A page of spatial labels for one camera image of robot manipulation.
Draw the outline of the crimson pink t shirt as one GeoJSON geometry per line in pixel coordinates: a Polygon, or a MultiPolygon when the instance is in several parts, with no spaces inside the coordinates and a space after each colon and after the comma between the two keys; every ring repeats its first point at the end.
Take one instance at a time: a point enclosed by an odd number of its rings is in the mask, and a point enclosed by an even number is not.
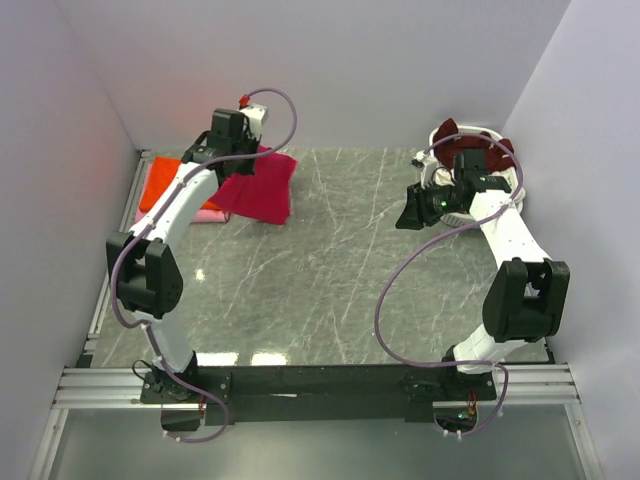
{"type": "Polygon", "coordinates": [[[297,161],[272,153],[254,161],[251,175],[232,174],[209,201],[218,209],[271,225],[284,225],[291,215],[291,180],[297,161]]]}

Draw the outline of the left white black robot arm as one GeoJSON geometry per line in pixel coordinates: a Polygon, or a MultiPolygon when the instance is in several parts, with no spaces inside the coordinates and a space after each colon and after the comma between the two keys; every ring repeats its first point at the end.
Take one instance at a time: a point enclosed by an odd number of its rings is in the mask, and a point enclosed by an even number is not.
{"type": "Polygon", "coordinates": [[[184,287],[173,251],[226,178],[253,174],[267,117],[266,107],[252,103],[215,110],[210,129],[184,152],[149,212],[106,242],[114,315],[122,327],[141,329],[153,353],[144,385],[175,402],[198,395],[200,378],[196,354],[173,318],[184,287]]]}

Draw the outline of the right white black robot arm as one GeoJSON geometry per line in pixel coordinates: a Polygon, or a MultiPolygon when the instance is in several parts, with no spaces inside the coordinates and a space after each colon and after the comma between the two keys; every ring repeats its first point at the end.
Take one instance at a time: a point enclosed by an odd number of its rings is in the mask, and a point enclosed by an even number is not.
{"type": "Polygon", "coordinates": [[[512,194],[517,186],[489,172],[480,149],[454,157],[452,180],[408,187],[406,205],[396,221],[401,230],[421,230],[445,215],[467,213],[494,256],[497,273],[482,305],[482,323],[449,355],[454,365],[441,371],[444,395],[460,399],[508,354],[557,333],[570,270],[538,245],[512,194]]]}

